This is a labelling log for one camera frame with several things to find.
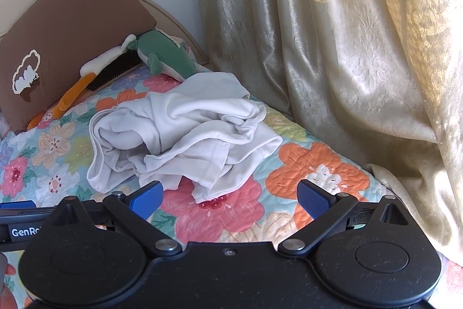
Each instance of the pillow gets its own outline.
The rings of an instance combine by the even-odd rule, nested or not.
[[[15,133],[80,78],[80,68],[156,20],[138,0],[37,0],[0,41],[0,108]]]

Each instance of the cream headboard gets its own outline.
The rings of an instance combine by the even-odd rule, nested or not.
[[[0,39],[35,1],[36,0],[0,0]],[[157,20],[159,29],[167,34],[181,37],[189,44],[198,63],[205,65],[209,62],[201,47],[177,19],[151,0],[139,1]]]

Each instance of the bedspread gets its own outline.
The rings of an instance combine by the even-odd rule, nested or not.
[[[54,206],[67,195],[102,200],[105,195],[95,192],[85,178],[93,158],[88,130],[91,117],[123,101],[142,98],[148,91],[166,92],[177,85],[165,75],[152,77],[142,67],[78,104],[60,120],[43,120],[17,136],[9,133],[0,145],[1,201],[34,200],[38,206]],[[188,241],[277,244],[311,221],[296,200],[296,186],[303,178],[332,194],[347,192],[369,202],[377,202],[388,192],[368,172],[272,108],[267,107],[265,123],[282,136],[283,144],[262,161],[242,188],[196,204],[193,184],[183,178],[178,190],[165,191],[161,208],[149,218],[152,225],[183,245]],[[117,190],[130,193],[137,188],[133,177]],[[17,266],[20,254],[7,253],[9,263]],[[451,307],[450,303],[463,297],[462,268],[442,260],[444,274],[431,298],[437,308]],[[6,276],[5,284],[19,308],[30,302],[18,275]]]

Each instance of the cream damask curtain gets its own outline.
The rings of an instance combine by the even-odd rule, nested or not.
[[[463,1],[201,0],[207,50],[463,265]]]

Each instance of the white cloth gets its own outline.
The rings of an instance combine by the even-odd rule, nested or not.
[[[196,203],[212,200],[239,189],[282,143],[265,114],[233,74],[195,74],[165,94],[96,113],[87,180],[106,193],[135,174],[141,187],[158,180],[174,190],[184,175]]]

